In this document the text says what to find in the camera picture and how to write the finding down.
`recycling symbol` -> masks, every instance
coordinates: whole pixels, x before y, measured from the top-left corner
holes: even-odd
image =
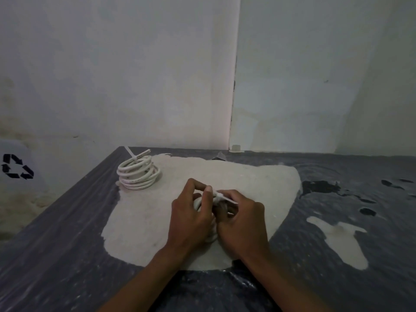
[[[24,178],[26,180],[29,180],[29,179],[33,178],[34,172],[27,165],[22,166],[22,169],[24,169],[24,171],[26,173],[23,172],[20,175],[18,173],[14,173],[14,171],[13,171],[14,168],[12,169],[9,166],[10,159],[12,159],[18,165],[23,165],[23,160],[20,160],[14,154],[4,154],[3,155],[3,164],[2,164],[2,172],[3,173],[5,173],[10,178]]]

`torn plastic covering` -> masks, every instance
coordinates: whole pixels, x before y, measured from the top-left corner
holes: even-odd
[[[292,272],[337,311],[411,311],[416,306],[415,158],[152,149],[152,154],[159,153],[294,166],[304,193],[271,238],[271,248],[283,252]],[[101,237],[119,199],[115,170],[127,158],[118,148],[0,251],[0,311],[95,311],[140,271],[141,267],[109,256]],[[310,185],[321,180],[332,186]],[[377,215],[360,213],[363,207]],[[356,239],[369,268],[360,271],[340,260],[325,244],[322,232],[306,221],[317,214],[331,225],[342,221],[367,230],[357,232]],[[398,238],[403,231],[406,239]],[[226,270],[180,271],[152,307],[276,309],[240,261]]]

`recycling sticker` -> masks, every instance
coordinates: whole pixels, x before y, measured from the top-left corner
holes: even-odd
[[[20,160],[14,154],[3,155],[2,172],[10,178],[30,180],[34,176],[34,172],[27,165],[23,165],[23,160]]]

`black arrow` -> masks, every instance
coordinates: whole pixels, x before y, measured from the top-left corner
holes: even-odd
[[[6,175],[10,178],[20,178],[19,174],[17,173],[6,173]]]
[[[34,176],[34,172],[27,166],[27,165],[24,165],[23,166],[23,169],[26,171],[26,172],[28,172],[31,176]]]
[[[15,156],[14,154],[12,154],[12,159],[14,162],[16,162],[16,164],[20,164],[23,165],[23,160],[20,160],[17,156]]]
[[[30,180],[30,179],[32,179],[33,178],[33,176],[32,175],[29,175],[29,174],[26,174],[26,173],[22,173],[22,174],[20,174],[20,176],[22,177],[22,178],[24,178],[24,179],[26,179],[26,180]]]
[[[10,154],[3,154],[3,162],[7,164],[10,163]]]
[[[10,171],[10,167],[7,164],[2,164],[2,172],[8,173]]]

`person's right hand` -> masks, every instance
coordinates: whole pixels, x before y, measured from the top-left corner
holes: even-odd
[[[264,221],[264,205],[246,198],[236,190],[219,190],[238,203],[237,214],[229,218],[221,208],[215,208],[217,232],[221,243],[231,254],[243,262],[251,256],[270,255]]]

